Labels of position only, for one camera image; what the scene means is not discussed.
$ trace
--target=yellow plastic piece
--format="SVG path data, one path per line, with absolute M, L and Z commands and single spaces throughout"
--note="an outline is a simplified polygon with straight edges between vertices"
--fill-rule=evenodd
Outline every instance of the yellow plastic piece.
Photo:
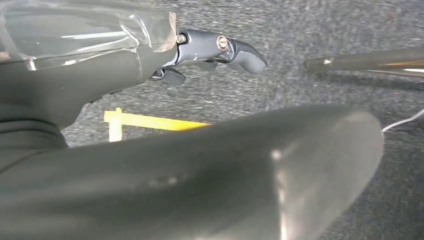
M 122 140 L 122 125 L 171 131 L 183 131 L 210 125 L 196 121 L 123 113 L 119 107 L 116 108 L 116 111 L 104 111 L 104 121 L 109 123 L 109 142 Z

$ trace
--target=wire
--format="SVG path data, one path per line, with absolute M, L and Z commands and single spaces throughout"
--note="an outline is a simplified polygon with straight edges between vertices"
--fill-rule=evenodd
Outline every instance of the wire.
M 389 130 L 391 128 L 394 128 L 396 126 L 399 126 L 399 125 L 402 125 L 402 124 L 405 124 L 405 123 L 412 122 L 412 121 L 418 119 L 419 117 L 421 117 L 422 115 L 424 115 L 424 108 L 421 111 L 419 111 L 417 114 L 413 115 L 412 117 L 410 117 L 408 119 L 397 121 L 395 123 L 392 123 L 392 124 L 386 126 L 385 128 L 383 128 L 383 130 L 381 130 L 381 132 L 385 133 L 387 130 Z

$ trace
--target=transparent plastic film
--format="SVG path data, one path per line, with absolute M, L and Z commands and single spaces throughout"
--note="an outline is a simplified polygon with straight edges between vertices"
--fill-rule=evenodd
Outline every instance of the transparent plastic film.
M 153 0 L 5 0 L 0 2 L 0 64 L 24 61 L 31 71 L 77 64 L 139 47 L 171 50 L 176 17 Z

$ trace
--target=prosthetic hand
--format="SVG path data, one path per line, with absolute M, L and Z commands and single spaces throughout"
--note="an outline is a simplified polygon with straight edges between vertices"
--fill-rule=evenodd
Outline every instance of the prosthetic hand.
M 146 80 L 182 84 L 174 67 L 217 64 L 260 74 L 251 45 L 218 33 L 176 28 L 173 13 L 149 4 L 5 1 L 0 31 L 0 103 L 60 129 L 84 104 Z

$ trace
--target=metal bolt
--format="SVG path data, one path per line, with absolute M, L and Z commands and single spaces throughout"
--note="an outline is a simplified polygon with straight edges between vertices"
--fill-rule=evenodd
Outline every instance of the metal bolt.
M 185 44 L 187 42 L 187 37 L 184 34 L 178 34 L 176 36 L 176 43 L 177 44 Z
M 218 36 L 216 38 L 216 45 L 218 46 L 219 50 L 225 52 L 228 49 L 227 38 L 225 36 Z

